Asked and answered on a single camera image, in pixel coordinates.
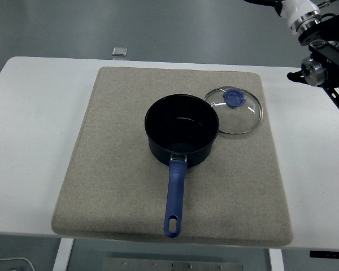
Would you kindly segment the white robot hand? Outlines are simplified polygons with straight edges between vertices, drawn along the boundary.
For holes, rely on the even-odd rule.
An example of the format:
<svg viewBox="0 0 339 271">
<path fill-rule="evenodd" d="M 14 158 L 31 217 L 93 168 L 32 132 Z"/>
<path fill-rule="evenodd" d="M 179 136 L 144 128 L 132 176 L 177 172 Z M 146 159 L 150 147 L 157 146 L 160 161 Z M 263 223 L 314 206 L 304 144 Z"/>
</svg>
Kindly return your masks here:
<svg viewBox="0 0 339 271">
<path fill-rule="evenodd" d="M 245 2 L 273 7 L 279 17 L 286 20 L 288 27 L 299 26 L 309 20 L 320 22 L 321 14 L 318 6 L 306 0 L 245 0 Z"/>
</svg>

